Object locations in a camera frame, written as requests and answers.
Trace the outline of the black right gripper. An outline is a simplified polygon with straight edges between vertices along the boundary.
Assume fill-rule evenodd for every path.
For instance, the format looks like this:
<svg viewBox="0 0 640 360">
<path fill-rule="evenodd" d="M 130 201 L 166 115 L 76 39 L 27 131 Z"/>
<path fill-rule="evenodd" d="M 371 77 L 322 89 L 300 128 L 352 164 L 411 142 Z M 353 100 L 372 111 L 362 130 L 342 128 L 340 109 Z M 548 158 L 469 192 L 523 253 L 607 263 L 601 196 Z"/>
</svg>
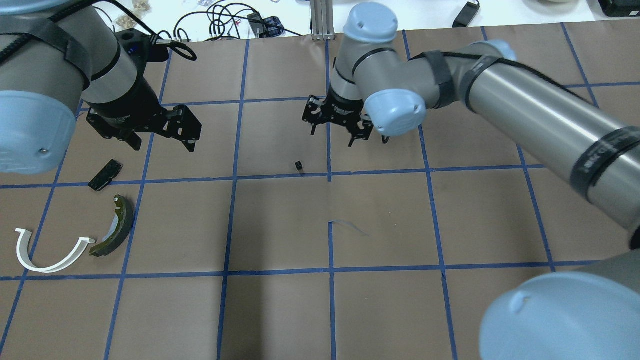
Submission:
<svg viewBox="0 0 640 360">
<path fill-rule="evenodd" d="M 374 129 L 370 117 L 362 115 L 363 109 L 363 100 L 348 100 L 332 95 L 322 100 L 317 96 L 309 96 L 302 121 L 311 125 L 311 136 L 315 135 L 318 126 L 325 123 L 346 128 L 350 133 L 348 147 L 351 148 L 355 141 L 368 141 Z"/>
</svg>

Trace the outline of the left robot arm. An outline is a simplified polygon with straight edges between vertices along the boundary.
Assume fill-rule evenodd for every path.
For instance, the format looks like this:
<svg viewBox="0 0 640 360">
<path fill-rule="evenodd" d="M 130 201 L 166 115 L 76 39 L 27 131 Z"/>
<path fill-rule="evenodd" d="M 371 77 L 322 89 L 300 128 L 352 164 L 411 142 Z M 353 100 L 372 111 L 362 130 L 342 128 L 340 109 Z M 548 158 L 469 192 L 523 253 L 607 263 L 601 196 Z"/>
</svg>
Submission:
<svg viewBox="0 0 640 360">
<path fill-rule="evenodd" d="M 114 33 L 92 0 L 1 2 L 0 152 L 2 173 L 56 169 L 77 126 L 87 121 L 105 139 L 138 151 L 141 133 L 176 139 L 189 152 L 202 125 L 186 105 L 164 108 L 144 77 L 149 62 L 197 55 L 153 30 Z"/>
</svg>

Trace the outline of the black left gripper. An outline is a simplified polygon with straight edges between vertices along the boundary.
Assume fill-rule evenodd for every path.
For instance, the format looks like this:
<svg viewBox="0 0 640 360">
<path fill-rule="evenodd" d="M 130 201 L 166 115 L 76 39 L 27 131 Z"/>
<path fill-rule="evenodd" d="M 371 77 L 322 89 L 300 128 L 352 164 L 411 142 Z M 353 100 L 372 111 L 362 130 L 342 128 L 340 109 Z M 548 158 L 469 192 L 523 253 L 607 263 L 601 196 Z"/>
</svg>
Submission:
<svg viewBox="0 0 640 360">
<path fill-rule="evenodd" d="M 143 75 L 120 98 L 103 104 L 89 103 L 86 116 L 89 125 L 104 139 L 125 142 L 139 151 L 142 139 L 138 133 L 155 133 L 179 141 L 194 153 L 201 139 L 202 124 L 187 105 L 167 110 Z"/>
</svg>

